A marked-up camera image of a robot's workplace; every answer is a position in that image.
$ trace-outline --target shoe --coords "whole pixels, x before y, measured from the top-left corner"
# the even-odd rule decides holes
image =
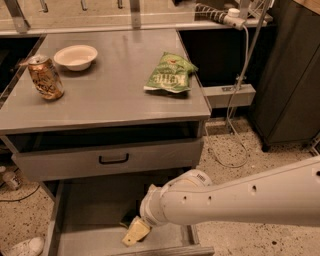
[[[34,237],[25,240],[11,247],[10,249],[1,251],[3,256],[38,256],[42,253],[44,239],[42,237]]]

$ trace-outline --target ceramic bowl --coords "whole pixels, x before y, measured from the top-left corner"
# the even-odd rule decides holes
[[[98,56],[95,48],[88,45],[73,45],[58,51],[54,61],[72,71],[82,71],[90,67]]]

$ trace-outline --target bag of chips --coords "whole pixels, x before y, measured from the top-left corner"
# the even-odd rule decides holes
[[[144,89],[173,93],[190,91],[189,75],[197,70],[196,66],[181,56],[165,52]]]

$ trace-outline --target beverage can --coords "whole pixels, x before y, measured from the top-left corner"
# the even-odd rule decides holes
[[[44,99],[59,99],[63,95],[60,76],[48,56],[39,54],[31,57],[28,70],[36,89]]]
[[[6,171],[6,168],[4,166],[1,166],[0,173],[3,174],[2,179],[10,189],[17,190],[21,187],[22,182],[13,171]]]

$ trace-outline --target gray countertop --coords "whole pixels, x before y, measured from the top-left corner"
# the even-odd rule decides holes
[[[53,59],[67,46],[95,47],[88,70],[57,66],[65,94],[42,99],[25,70],[0,110],[0,134],[205,120],[210,111],[195,76],[186,96],[147,93],[143,86],[164,52],[186,57],[174,29],[49,34],[38,52]]]

